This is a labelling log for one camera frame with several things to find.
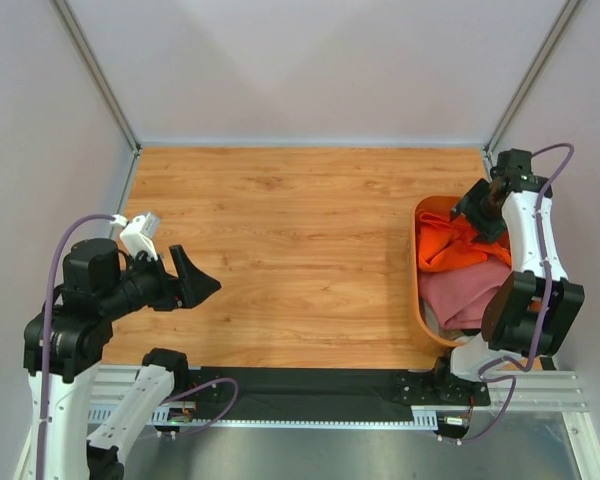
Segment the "orange t shirt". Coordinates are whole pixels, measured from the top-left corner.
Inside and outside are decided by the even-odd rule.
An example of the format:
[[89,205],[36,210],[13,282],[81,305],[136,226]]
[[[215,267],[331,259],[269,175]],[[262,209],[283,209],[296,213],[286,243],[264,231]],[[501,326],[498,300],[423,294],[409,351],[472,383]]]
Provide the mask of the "orange t shirt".
[[449,214],[418,211],[415,217],[417,266],[425,273],[440,273],[498,260],[512,264],[509,248],[498,242],[478,243],[477,232],[464,219]]

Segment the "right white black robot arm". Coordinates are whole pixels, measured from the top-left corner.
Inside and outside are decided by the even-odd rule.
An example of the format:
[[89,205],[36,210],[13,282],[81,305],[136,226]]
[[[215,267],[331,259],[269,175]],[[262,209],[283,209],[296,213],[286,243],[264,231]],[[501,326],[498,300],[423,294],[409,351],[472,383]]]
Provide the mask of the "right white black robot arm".
[[430,379],[432,395],[450,404],[487,383],[511,380],[496,368],[521,372],[539,356],[561,347],[584,300],[581,285],[569,280],[561,264],[551,223],[552,184],[532,170],[535,153],[499,153],[487,180],[479,180],[450,214],[464,218],[483,244],[509,240],[511,271],[486,306],[481,332],[440,357]]

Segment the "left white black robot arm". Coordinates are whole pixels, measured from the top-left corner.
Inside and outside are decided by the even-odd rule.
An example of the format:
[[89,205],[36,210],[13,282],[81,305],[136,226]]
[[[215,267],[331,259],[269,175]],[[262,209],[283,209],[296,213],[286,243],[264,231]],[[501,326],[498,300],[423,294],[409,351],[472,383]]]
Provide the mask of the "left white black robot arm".
[[115,241],[94,238],[75,244],[58,263],[62,284],[52,284],[42,311],[24,330],[23,364],[35,416],[35,451],[27,467],[32,478],[123,478],[131,447],[154,411],[188,394],[186,355],[154,348],[114,413],[87,431],[91,392],[114,322],[145,307],[193,309],[221,288],[182,246],[172,246],[170,254],[175,274],[160,259],[130,256]]

